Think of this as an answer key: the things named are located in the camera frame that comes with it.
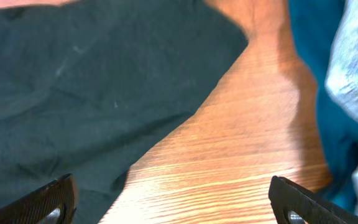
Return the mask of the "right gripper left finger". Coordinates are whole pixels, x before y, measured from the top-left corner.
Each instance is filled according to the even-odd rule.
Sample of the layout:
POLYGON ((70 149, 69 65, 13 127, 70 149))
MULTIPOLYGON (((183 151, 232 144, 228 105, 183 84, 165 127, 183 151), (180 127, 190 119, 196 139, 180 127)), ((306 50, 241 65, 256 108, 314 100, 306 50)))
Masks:
POLYGON ((72 224, 78 189, 66 174, 0 209, 0 224, 72 224))

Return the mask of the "black shorts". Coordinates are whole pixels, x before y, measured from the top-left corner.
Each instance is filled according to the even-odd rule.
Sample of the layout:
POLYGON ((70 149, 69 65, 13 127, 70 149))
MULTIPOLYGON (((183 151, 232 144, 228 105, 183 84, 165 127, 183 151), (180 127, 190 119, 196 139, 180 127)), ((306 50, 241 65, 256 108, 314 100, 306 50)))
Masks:
POLYGON ((72 174, 97 223, 247 47, 204 1, 0 9, 0 208, 72 174))

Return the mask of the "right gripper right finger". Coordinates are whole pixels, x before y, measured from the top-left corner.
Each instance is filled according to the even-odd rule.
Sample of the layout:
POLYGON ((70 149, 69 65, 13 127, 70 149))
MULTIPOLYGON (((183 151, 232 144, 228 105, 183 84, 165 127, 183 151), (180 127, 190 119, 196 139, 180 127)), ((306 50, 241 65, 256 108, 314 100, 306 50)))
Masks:
POLYGON ((284 177, 271 179, 268 198, 279 224, 358 224, 357 202, 349 179, 312 192, 284 177))

